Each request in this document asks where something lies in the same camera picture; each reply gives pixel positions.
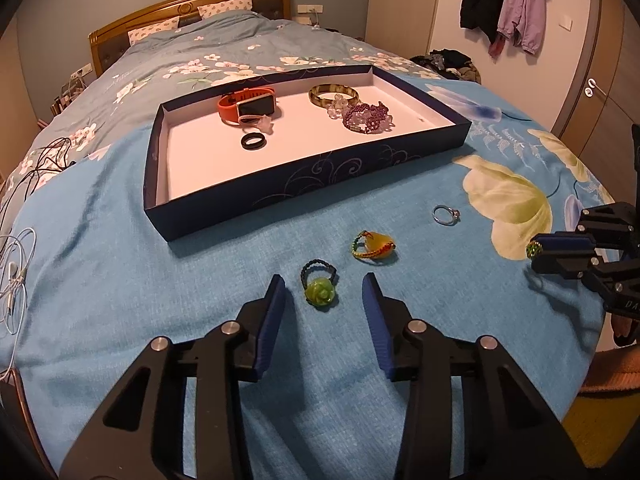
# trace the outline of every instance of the purple beaded bracelet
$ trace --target purple beaded bracelet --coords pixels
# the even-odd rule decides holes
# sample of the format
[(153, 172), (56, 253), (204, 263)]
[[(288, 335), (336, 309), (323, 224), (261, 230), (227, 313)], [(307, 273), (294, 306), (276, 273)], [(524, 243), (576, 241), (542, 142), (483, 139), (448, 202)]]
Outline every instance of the purple beaded bracelet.
[(380, 130), (381, 125), (384, 130), (391, 124), (393, 117), (388, 112), (389, 108), (383, 105), (382, 101), (378, 101), (378, 106), (358, 103), (345, 111), (342, 115), (342, 124), (352, 132), (370, 134)]

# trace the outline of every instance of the silver ring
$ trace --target silver ring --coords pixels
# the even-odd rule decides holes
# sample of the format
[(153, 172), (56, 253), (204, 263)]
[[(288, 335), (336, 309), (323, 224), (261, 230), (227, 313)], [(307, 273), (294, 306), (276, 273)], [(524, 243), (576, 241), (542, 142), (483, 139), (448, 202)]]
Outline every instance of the silver ring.
[[(449, 212), (449, 214), (451, 215), (451, 220), (448, 222), (445, 222), (444, 220), (440, 220), (436, 216), (436, 211), (438, 209), (444, 209), (445, 211)], [(433, 219), (440, 225), (446, 225), (446, 226), (455, 225), (458, 222), (460, 222), (460, 211), (458, 211), (457, 209), (453, 209), (452, 207), (440, 204), (433, 208)]]

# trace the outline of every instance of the blue gripper pad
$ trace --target blue gripper pad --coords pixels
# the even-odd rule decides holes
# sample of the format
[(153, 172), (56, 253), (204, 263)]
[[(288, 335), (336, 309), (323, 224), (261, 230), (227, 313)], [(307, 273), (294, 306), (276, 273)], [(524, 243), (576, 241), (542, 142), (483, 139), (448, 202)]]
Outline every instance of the blue gripper pad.
[(373, 348), (376, 350), (378, 365), (388, 379), (396, 373), (394, 363), (393, 339), (382, 313), (382, 292), (373, 272), (366, 274), (362, 280), (362, 305), (367, 316)]
[(533, 240), (542, 245), (545, 251), (593, 251), (596, 243), (590, 235), (573, 233), (539, 234)]
[(276, 344), (282, 314), (285, 305), (284, 280), (274, 274), (264, 299), (268, 302), (267, 313), (256, 338), (256, 357), (254, 370), (259, 378), (271, 364), (271, 355)]

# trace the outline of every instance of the floral bedding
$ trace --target floral bedding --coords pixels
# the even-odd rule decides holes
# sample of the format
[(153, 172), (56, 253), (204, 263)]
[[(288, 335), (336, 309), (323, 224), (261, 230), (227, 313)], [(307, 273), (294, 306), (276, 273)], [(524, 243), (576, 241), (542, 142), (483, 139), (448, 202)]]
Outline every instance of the floral bedding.
[[(285, 200), (167, 244), (142, 208), (142, 177), (158, 105), (180, 94), (303, 66), (375, 64), (472, 120), (465, 145)], [(396, 260), (373, 269), (385, 294), (448, 336), (493, 334), (558, 417), (575, 397), (602, 328), (600, 298), (576, 282), (537, 276), (525, 247), (539, 232), (573, 230), (580, 210), (612, 202), (552, 134), (480, 85), (441, 80), (340, 34), (230, 11), (133, 46), (36, 139), (68, 136), (63, 173), (43, 174), (10, 203), (14, 230), (38, 244), (26, 277), (29, 309), (16, 363), (42, 445), (58, 470), (98, 404), (153, 337), (203, 336), (287, 284), (272, 364), (241, 391), (254, 478), (393, 477), (406, 391), (380, 372), (362, 310), (372, 267), (351, 256), (362, 229), (390, 234)], [(51, 153), (62, 162), (63, 153)], [(461, 221), (443, 227), (445, 203)], [(338, 269), (338, 305), (306, 304), (300, 268)], [(0, 338), (0, 363), (11, 354)], [(462, 472), (462, 394), (453, 383), (452, 475)], [(193, 384), (187, 391), (193, 407)], [(184, 470), (194, 476), (193, 410)]]
[[(15, 194), (0, 234), (8, 232), (20, 209), (27, 182), (19, 190), (15, 186), (34, 168), (41, 153), (38, 148), (59, 137), (72, 142), (66, 161), (77, 161), (153, 121), (160, 103), (188, 92), (269, 72), (344, 64), (374, 64), (396, 73), (440, 78), (353, 38), (289, 20), (268, 20), (250, 10), (230, 10), (149, 35), (127, 50), (35, 139), (21, 165), (8, 177), (5, 199)], [(63, 165), (62, 151), (62, 146), (51, 150), (51, 160), (41, 167)], [(30, 189), (43, 186), (55, 175), (40, 172)]]

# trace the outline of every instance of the tray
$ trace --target tray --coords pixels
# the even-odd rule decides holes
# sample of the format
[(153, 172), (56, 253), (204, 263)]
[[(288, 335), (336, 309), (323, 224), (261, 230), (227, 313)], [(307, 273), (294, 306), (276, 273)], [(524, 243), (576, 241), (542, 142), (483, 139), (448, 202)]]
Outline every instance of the tray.
[[(363, 102), (382, 101), (394, 126), (360, 134), (308, 99), (311, 87), (340, 83)], [(259, 150), (225, 124), (218, 100), (256, 86), (276, 91), (273, 133)], [(426, 92), (369, 65), (280, 72), (207, 88), (160, 105), (145, 167), (145, 212), (171, 241), (347, 178), (461, 146), (470, 122)]]

